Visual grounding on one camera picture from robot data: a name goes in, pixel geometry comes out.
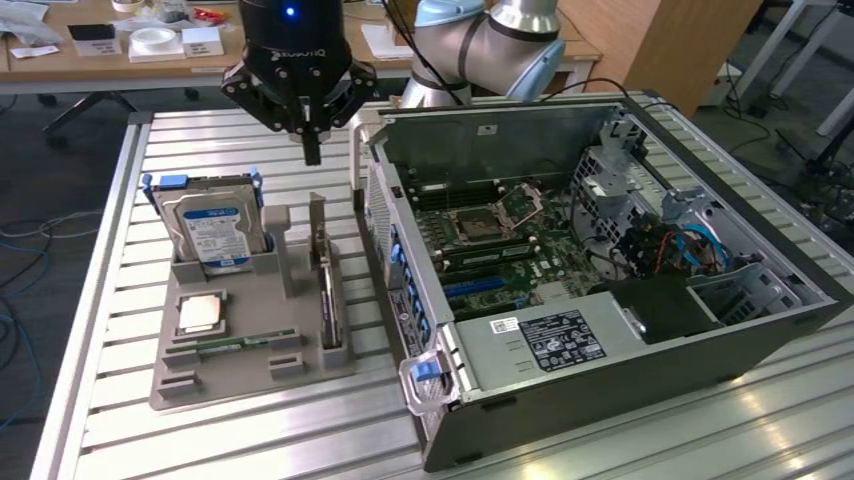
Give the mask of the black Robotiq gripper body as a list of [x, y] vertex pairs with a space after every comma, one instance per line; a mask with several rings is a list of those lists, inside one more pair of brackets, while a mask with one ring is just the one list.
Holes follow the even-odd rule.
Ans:
[[241, 1], [244, 65], [276, 99], [330, 103], [344, 93], [352, 55], [340, 1]]

